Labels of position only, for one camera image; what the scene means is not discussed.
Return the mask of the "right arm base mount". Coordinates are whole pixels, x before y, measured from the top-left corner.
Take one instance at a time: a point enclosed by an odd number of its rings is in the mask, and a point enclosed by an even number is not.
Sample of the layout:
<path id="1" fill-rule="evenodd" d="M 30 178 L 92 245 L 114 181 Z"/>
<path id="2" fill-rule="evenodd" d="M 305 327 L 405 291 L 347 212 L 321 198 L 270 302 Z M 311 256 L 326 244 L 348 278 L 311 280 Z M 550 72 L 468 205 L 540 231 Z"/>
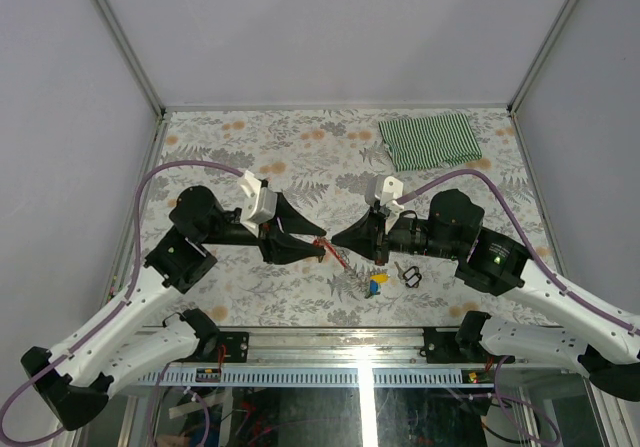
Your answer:
<path id="1" fill-rule="evenodd" d="M 485 363 L 490 354 L 481 346 L 482 328 L 491 315 L 469 311 L 458 327 L 423 327 L 419 355 L 429 364 Z"/>

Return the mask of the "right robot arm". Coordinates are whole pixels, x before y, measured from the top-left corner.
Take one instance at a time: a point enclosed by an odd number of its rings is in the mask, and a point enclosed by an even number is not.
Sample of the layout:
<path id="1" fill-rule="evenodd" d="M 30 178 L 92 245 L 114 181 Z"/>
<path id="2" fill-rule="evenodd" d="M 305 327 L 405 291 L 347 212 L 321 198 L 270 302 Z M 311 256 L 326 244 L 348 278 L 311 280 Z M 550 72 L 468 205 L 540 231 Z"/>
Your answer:
<path id="1" fill-rule="evenodd" d="M 552 272 L 522 243 L 485 228 L 483 217 L 481 207 L 451 189 L 433 197 L 425 219 L 375 202 L 332 241 L 378 265 L 386 264 L 390 253 L 454 261 L 454 275 L 465 286 L 536 309 L 554 323 L 518 326 L 470 311 L 454 337 L 463 359 L 514 357 L 555 364 L 614 397 L 638 401 L 638 317 Z"/>

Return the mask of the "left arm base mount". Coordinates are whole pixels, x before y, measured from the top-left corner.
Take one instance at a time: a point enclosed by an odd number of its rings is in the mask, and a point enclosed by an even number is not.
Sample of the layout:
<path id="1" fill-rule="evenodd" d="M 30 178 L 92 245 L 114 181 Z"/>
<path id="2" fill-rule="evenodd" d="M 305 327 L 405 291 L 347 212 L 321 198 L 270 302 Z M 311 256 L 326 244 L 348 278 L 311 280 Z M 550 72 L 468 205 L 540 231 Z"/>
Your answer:
<path id="1" fill-rule="evenodd" d="M 250 334 L 246 331 L 222 331 L 215 340 L 187 357 L 191 362 L 238 364 L 246 363 L 249 353 Z"/>

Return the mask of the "metal key holder red handle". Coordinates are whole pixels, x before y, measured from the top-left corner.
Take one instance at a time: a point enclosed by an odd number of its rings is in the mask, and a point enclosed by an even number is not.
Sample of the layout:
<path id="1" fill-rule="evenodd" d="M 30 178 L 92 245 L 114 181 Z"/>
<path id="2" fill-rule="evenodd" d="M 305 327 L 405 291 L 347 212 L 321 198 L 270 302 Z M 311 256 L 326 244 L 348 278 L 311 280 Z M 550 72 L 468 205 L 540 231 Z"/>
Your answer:
<path id="1" fill-rule="evenodd" d="M 325 255 L 331 255 L 343 268 L 346 274 L 354 282 L 361 292 L 361 295 L 366 298 L 368 296 L 368 282 L 366 278 L 361 278 L 358 272 L 349 264 L 347 258 L 342 255 L 333 244 L 325 237 L 316 237 L 313 240 L 313 245 L 316 247 L 322 247 L 325 251 Z"/>

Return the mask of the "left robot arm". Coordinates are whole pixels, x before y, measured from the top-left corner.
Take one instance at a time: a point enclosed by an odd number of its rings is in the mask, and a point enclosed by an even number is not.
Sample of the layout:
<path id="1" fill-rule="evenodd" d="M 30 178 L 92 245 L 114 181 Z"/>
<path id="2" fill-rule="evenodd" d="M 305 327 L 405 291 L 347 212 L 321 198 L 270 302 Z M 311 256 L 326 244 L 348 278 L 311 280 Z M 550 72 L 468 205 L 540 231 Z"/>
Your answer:
<path id="1" fill-rule="evenodd" d="M 95 419 L 109 400 L 148 372 L 174 361 L 213 361 L 223 342 L 216 324 L 187 309 L 147 339 L 132 337 L 158 312 L 175 304 L 216 264 L 210 245 L 255 246 L 267 264 L 319 257 L 303 241 L 325 230 L 264 182 L 245 204 L 224 209 L 205 186 L 184 190 L 170 212 L 171 228 L 144 259 L 131 292 L 122 291 L 78 331 L 45 349 L 30 348 L 21 364 L 34 388 L 67 431 Z"/>

